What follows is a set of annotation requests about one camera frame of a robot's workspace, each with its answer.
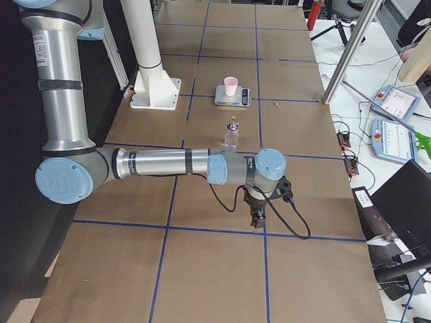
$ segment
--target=blue tape line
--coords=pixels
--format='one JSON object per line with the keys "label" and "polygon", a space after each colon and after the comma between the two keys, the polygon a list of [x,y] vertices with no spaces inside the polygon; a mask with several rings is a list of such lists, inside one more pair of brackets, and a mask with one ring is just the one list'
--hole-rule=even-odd
{"label": "blue tape line", "polygon": [[197,231],[197,232],[211,232],[218,234],[241,234],[246,236],[263,236],[261,232],[253,232],[253,231],[235,231],[235,230],[224,230],[224,229],[205,229],[201,227],[173,227],[170,226],[171,230],[181,230],[181,231]]}
{"label": "blue tape line", "polygon": [[254,57],[231,57],[231,56],[211,56],[211,55],[191,55],[191,54],[160,54],[160,56],[178,56],[178,57],[203,57],[206,59],[256,59]]}
{"label": "blue tape line", "polygon": [[96,220],[73,220],[73,222],[74,223],[87,223],[87,224],[119,225],[119,226],[124,226],[124,227],[149,227],[152,229],[166,229],[165,225],[143,224],[143,223],[110,222],[110,221],[96,221]]}
{"label": "blue tape line", "polygon": [[196,84],[196,79],[193,79],[193,86],[191,87],[191,97],[189,102],[189,110],[187,111],[187,117],[186,117],[187,122],[189,121],[189,118],[190,118],[191,102],[193,101],[193,94],[195,93],[195,84]]}
{"label": "blue tape line", "polygon": [[174,206],[175,191],[176,191],[176,183],[177,182],[178,182],[178,176],[175,177],[174,188],[172,189],[172,197],[170,199],[168,220],[166,221],[166,229],[165,229],[164,237],[163,237],[162,252],[160,253],[159,267],[157,269],[156,284],[154,286],[153,301],[152,301],[152,304],[151,304],[150,317],[148,318],[148,323],[152,323],[152,321],[153,321],[154,308],[156,306],[157,292],[158,292],[158,289],[159,289],[160,273],[162,272],[164,251],[166,249],[166,240],[168,239],[169,223],[170,223],[170,217],[172,215],[172,208]]}
{"label": "blue tape line", "polygon": [[254,27],[238,27],[238,26],[213,26],[208,25],[210,28],[233,28],[233,29],[255,29]]}
{"label": "blue tape line", "polygon": [[303,59],[279,59],[280,62],[299,62],[299,63],[315,63],[316,61],[307,61]]}
{"label": "blue tape line", "polygon": [[[238,27],[238,26],[213,26],[213,25],[193,25],[193,24],[167,24],[156,22],[155,25],[161,26],[181,26],[181,27],[207,27],[207,28],[233,28],[233,29],[256,29],[255,27]],[[292,29],[292,28],[257,28],[258,30],[285,30],[289,32],[308,32],[307,29]]]}
{"label": "blue tape line", "polygon": [[180,26],[180,27],[205,27],[204,25],[193,25],[193,24],[167,24],[165,22],[155,22],[155,25],[160,26]]}
{"label": "blue tape line", "polygon": [[164,237],[163,237],[162,252],[160,253],[159,267],[157,269],[156,284],[154,285],[153,300],[151,302],[151,310],[150,310],[150,316],[148,318],[148,323],[152,323],[153,322],[154,308],[156,306],[156,298],[157,298],[157,292],[158,292],[158,289],[159,289],[159,282],[160,282],[160,273],[162,272],[164,250],[166,248],[166,240],[167,239],[168,239],[168,230],[165,229],[165,231],[164,231]]}
{"label": "blue tape line", "polygon": [[199,61],[201,60],[201,52],[202,52],[202,44],[203,44],[203,36],[205,35],[205,27],[207,25],[207,19],[208,19],[208,11],[209,11],[209,6],[211,4],[208,3],[207,6],[207,13],[205,14],[205,22],[203,23],[203,30],[202,30],[202,37],[201,37],[201,45],[199,46],[199,56],[197,57],[197,62],[196,64],[199,64]]}
{"label": "blue tape line", "polygon": [[257,112],[259,117],[259,145],[263,148],[263,130],[262,130],[262,115],[261,115],[261,86],[259,77],[259,51],[258,40],[257,40],[257,9],[255,5],[255,38],[256,38],[256,69],[257,69]]}
{"label": "blue tape line", "polygon": [[[213,96],[201,96],[204,98],[214,98]],[[168,147],[168,146],[151,146],[151,145],[138,145],[138,144],[130,144],[130,143],[105,143],[105,145],[116,145],[116,146],[131,146],[131,147],[143,147],[143,148],[160,148],[160,149],[183,149],[183,147]],[[237,153],[251,153],[258,154],[254,151],[237,151]],[[312,159],[334,159],[334,160],[343,160],[342,157],[328,157],[328,156],[310,156],[310,155],[294,155],[291,153],[284,153],[284,156],[288,157],[297,157],[297,158],[312,158]]]}
{"label": "blue tape line", "polygon": [[342,157],[292,155],[291,153],[284,154],[284,156],[288,156],[288,157],[297,157],[297,158],[312,158],[312,159],[334,159],[334,160],[343,160],[343,158],[342,158]]}
{"label": "blue tape line", "polygon": [[160,56],[198,57],[198,55],[192,55],[192,54],[160,54]]}
{"label": "blue tape line", "polygon": [[291,28],[257,28],[259,30],[286,30],[289,32],[309,32],[307,29],[291,29]]}
{"label": "blue tape line", "polygon": [[[204,227],[178,227],[171,225],[156,225],[156,224],[142,224],[142,223],[128,223],[128,222],[111,222],[111,221],[96,221],[96,220],[73,220],[74,223],[88,223],[88,224],[100,224],[100,225],[119,225],[125,227],[148,227],[154,229],[171,229],[171,230],[183,230],[183,231],[198,231],[198,232],[211,232],[215,234],[243,234],[252,236],[263,236],[261,232],[253,231],[236,231],[236,230],[224,230],[224,229],[206,229]],[[279,237],[279,238],[295,238],[292,234],[270,234],[266,233],[267,236]],[[366,242],[365,239],[356,238],[336,238],[336,237],[321,237],[312,236],[314,240],[331,240],[331,241],[345,241],[345,242]]]}
{"label": "blue tape line", "polygon": [[215,96],[205,96],[203,94],[195,94],[193,96],[195,96],[196,98],[215,98]]}
{"label": "blue tape line", "polygon": [[105,143],[105,145],[126,146],[126,147],[142,147],[142,148],[160,148],[160,149],[181,149],[181,147],[139,145],[137,143]]}
{"label": "blue tape line", "polygon": [[267,245],[266,224],[263,227],[263,252],[265,257],[265,294],[266,294],[266,303],[267,303],[267,323],[271,323],[271,307],[269,305],[269,270],[268,270],[268,245]]}
{"label": "blue tape line", "polygon": [[297,99],[275,99],[275,98],[269,98],[269,99],[260,99],[260,101],[286,101],[286,102],[308,102],[308,103],[319,103],[317,100],[297,100]]}

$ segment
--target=white mounting plate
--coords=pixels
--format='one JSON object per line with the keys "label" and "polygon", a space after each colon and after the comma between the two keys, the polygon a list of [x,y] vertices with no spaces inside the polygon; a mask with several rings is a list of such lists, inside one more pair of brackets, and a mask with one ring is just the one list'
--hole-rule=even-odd
{"label": "white mounting plate", "polygon": [[[180,91],[181,87],[181,79],[170,79],[175,87]],[[152,110],[175,110],[176,103],[178,101],[178,94],[168,94],[163,100],[160,100],[153,106],[150,105],[150,97],[148,95],[148,91],[146,92],[138,92],[135,91],[133,94],[132,100],[130,101],[130,107],[134,109],[152,109]]]}

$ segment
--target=green object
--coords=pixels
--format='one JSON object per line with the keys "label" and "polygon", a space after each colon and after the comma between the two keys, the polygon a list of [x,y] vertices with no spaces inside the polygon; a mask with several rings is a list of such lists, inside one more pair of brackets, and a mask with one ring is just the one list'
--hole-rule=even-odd
{"label": "green object", "polygon": [[418,151],[424,148],[428,157],[431,159],[431,137],[424,136],[423,134],[416,133],[415,137],[418,138]]}

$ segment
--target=white table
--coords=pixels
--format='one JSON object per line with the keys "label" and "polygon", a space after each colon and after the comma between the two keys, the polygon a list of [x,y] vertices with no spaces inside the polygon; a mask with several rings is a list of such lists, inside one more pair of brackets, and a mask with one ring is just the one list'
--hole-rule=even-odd
{"label": "white table", "polygon": [[[334,24],[334,21],[317,20],[314,30],[310,32],[310,36],[314,36]],[[345,33],[347,38],[349,38],[350,29],[345,28]],[[393,48],[391,41],[385,34],[382,26],[378,23],[371,23],[365,37],[366,41],[359,46],[351,65],[373,64],[377,61],[386,61],[371,66],[351,66],[347,69],[346,81],[362,93],[366,94],[369,98],[373,98],[383,85],[395,84],[398,70],[401,67],[401,60],[397,55],[397,51]],[[312,44],[317,62],[322,62],[319,64],[319,70],[321,72],[323,85],[326,88],[329,80],[323,77],[323,75],[328,75],[329,77],[332,76],[336,63],[338,63],[339,58],[343,53],[344,46],[341,42],[338,31],[335,29],[317,38],[312,42]],[[408,83],[400,82],[399,79],[396,83],[397,86],[407,84]],[[419,89],[415,85],[405,87],[404,89],[422,98],[415,112],[431,117],[431,109],[427,105],[425,99],[423,99]],[[370,104],[361,104],[362,113],[360,118],[358,103],[361,101],[364,101],[362,97],[341,84],[335,92],[335,96],[330,103],[330,108],[334,121],[341,120],[340,118],[342,118],[342,121],[349,125],[351,132],[362,136],[362,132],[358,128],[360,121],[362,121],[362,128],[366,133],[370,134],[372,121],[379,117],[379,115],[373,112],[368,114]],[[426,120],[418,116],[412,116],[409,120],[409,124],[412,124],[418,132],[431,136],[430,120]],[[334,124],[335,130],[339,128],[339,125],[339,123]],[[364,136],[364,140],[367,143],[370,142],[370,139],[366,136]],[[369,190],[370,194],[381,187],[402,166],[402,164],[375,157],[371,146],[365,145],[363,142],[361,143],[358,136],[351,135],[350,143],[352,144],[351,150],[359,155],[359,162],[370,168],[375,175],[376,182]],[[418,163],[423,167],[423,169],[425,169],[425,171],[431,172],[431,160],[423,150],[418,153]],[[362,166],[359,166],[359,172],[359,176],[354,176],[352,178],[350,183],[351,187],[365,186],[366,188],[370,188],[374,181],[371,173]],[[397,244],[400,246],[402,251],[407,250],[402,242],[397,242]],[[407,311],[404,322],[413,322],[412,318],[415,316],[431,319],[431,283],[426,283],[425,288],[427,290],[426,295],[415,295],[413,297],[411,306],[413,306],[414,309]],[[383,291],[380,292],[380,296],[389,322],[394,322],[392,320],[399,322],[403,312],[401,304],[407,302],[409,295],[404,295],[397,301],[391,301]]]}

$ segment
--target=pink cup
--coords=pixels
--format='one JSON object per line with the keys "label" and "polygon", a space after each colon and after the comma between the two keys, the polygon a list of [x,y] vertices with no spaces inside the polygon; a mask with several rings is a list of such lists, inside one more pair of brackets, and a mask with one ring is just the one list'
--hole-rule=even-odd
{"label": "pink cup", "polygon": [[224,79],[224,93],[227,96],[234,96],[236,87],[238,86],[238,79],[233,76],[228,76]]}

